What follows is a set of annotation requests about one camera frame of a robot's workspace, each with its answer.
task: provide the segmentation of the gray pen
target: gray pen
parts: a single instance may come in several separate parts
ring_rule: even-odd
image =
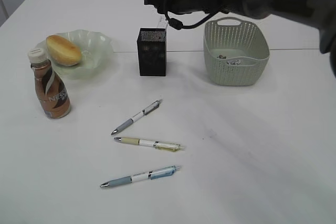
[[[139,120],[145,115],[148,115],[152,111],[156,110],[159,106],[160,103],[162,102],[161,100],[153,102],[151,105],[149,105],[147,108],[143,109],[140,111],[138,114],[134,115],[132,118],[128,119],[126,122],[118,126],[112,133],[111,135],[115,135],[119,132],[122,132],[124,129],[126,129],[128,126],[131,126],[135,121]]]

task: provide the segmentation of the basket handle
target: basket handle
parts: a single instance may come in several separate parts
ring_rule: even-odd
[[[220,18],[220,19],[214,20],[214,22],[215,22],[218,26],[225,26],[225,25],[220,25],[220,24],[219,24],[219,22],[222,21],[222,20],[235,20],[235,21],[240,22],[239,25],[226,25],[226,26],[241,26],[241,24],[245,22],[244,20],[239,19],[239,18],[235,18],[235,17],[224,17],[224,18]]]

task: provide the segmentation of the bottle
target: bottle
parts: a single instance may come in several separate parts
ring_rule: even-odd
[[[61,118],[70,112],[70,100],[63,81],[54,72],[46,52],[35,48],[28,53],[35,75],[35,90],[44,112],[49,118]]]

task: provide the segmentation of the plate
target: plate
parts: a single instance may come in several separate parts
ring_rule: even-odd
[[[66,38],[80,48],[82,60],[71,67],[62,66],[56,63],[50,56],[46,41],[42,41],[36,47],[45,49],[48,52],[48,59],[52,68],[61,77],[71,79],[87,78],[97,73],[98,67],[113,55],[111,39],[106,35],[94,31],[76,30],[67,33],[56,34]]]

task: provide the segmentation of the black box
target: black box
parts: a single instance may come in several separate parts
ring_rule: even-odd
[[[141,28],[137,40],[141,76],[166,76],[166,30]]]

